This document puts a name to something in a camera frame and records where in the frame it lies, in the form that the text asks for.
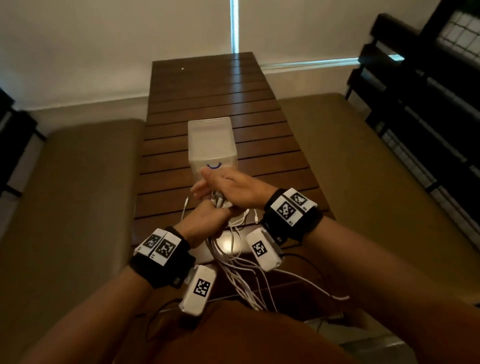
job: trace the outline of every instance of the wooden table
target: wooden table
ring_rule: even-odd
[[[133,246],[156,228],[176,224],[185,198],[191,196],[188,121],[224,116],[232,122],[239,170],[277,187],[294,187],[333,217],[253,53],[156,61],[138,179]],[[197,205],[198,201],[191,198],[187,212]],[[250,214],[243,235],[257,228],[253,218]],[[305,254],[303,248],[292,251],[295,249]],[[314,269],[296,258],[287,259],[282,268],[318,279]],[[300,282],[277,272],[270,274],[277,306],[299,319],[320,316],[318,301],[325,297],[319,298],[318,291]],[[219,274],[211,298],[234,293]]]

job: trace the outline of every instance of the plastic box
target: plastic box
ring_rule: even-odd
[[[229,117],[188,122],[188,162],[195,181],[202,178],[203,167],[237,167],[237,147]]]

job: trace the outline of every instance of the brown cushion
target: brown cushion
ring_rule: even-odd
[[[143,124],[82,125],[45,143],[1,242],[3,363],[126,264]]]
[[[338,221],[480,302],[480,255],[342,95],[280,104]]]

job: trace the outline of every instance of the blue marker drawing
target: blue marker drawing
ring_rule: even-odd
[[[220,168],[221,165],[222,163],[219,163],[218,166],[212,167],[211,165],[207,164],[207,167],[210,168],[211,170],[216,170],[217,168]]]

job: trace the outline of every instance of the wristband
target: wristband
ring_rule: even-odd
[[[317,227],[323,218],[317,204],[295,189],[278,189],[265,205],[260,223],[278,245],[288,238],[302,242],[305,234]]]
[[[195,257],[188,251],[190,244],[173,227],[156,229],[141,243],[130,260],[130,267],[145,278],[153,288],[170,285],[180,288]]]

